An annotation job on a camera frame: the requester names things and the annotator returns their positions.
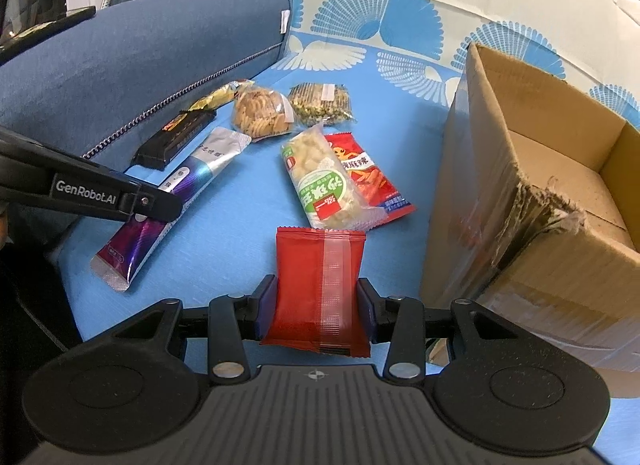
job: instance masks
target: red snack packet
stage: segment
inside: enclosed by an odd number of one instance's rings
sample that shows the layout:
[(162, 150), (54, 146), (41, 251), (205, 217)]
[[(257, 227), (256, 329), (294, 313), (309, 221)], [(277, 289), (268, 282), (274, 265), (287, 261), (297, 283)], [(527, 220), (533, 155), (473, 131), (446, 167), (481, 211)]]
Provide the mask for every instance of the red snack packet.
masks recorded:
[(370, 356), (355, 290), (365, 238), (355, 230), (278, 228), (278, 300), (262, 344)]
[(350, 132), (326, 134), (324, 137), (367, 203), (386, 210), (387, 217), (380, 225), (397, 220), (415, 210), (415, 206), (402, 197)]

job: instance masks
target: metal screw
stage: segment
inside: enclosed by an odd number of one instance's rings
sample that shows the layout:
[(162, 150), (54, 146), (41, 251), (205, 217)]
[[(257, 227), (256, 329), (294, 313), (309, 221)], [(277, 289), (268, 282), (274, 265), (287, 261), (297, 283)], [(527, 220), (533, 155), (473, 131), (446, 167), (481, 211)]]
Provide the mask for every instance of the metal screw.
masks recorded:
[(396, 379), (414, 379), (420, 374), (420, 368), (411, 362), (396, 362), (389, 368)]
[(237, 362), (220, 362), (213, 366), (212, 371), (221, 379), (236, 379), (244, 373), (244, 366)]

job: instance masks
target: green label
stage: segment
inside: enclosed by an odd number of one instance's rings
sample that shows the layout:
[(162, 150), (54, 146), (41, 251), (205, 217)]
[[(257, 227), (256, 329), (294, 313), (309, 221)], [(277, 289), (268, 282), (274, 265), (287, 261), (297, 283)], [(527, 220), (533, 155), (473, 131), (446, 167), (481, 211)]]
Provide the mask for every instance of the green label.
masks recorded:
[(330, 170), (316, 170), (307, 174), (298, 185), (298, 197), (305, 212), (315, 212), (314, 204), (331, 194), (340, 199), (345, 183), (342, 174)]

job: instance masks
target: black fabric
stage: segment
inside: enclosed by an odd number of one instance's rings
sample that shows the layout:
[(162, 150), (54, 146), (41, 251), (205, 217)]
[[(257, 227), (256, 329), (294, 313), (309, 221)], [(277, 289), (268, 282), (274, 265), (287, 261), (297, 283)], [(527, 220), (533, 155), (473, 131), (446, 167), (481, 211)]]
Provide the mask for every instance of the black fabric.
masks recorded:
[(61, 347), (81, 341), (54, 268), (40, 252), (6, 245), (0, 251), (0, 465), (18, 463), (38, 443), (22, 412), (24, 384)]

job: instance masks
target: white label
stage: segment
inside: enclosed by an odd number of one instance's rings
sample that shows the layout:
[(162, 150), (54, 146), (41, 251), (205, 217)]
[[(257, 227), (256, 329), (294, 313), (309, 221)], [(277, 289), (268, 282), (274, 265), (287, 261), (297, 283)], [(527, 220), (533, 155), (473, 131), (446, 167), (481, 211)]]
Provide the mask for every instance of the white label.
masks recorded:
[(335, 84), (322, 84), (320, 100), (324, 102), (333, 102), (335, 100)]
[(342, 166), (347, 170), (366, 170), (375, 165), (366, 152), (363, 152), (354, 158), (340, 161), (342, 162)]
[(188, 167), (180, 167), (180, 169), (175, 171), (169, 178), (164, 180), (164, 183), (162, 183), (158, 188), (164, 192), (171, 192), (177, 187), (178, 183), (187, 177), (189, 173), (190, 171)]
[(291, 10), (282, 10), (280, 14), (280, 33), (287, 32), (287, 26), (289, 26), (289, 16), (291, 15)]
[(295, 120), (295, 113), (291, 104), (289, 104), (289, 99), (284, 95), (282, 95), (282, 107), (284, 108), (284, 123), (293, 124)]

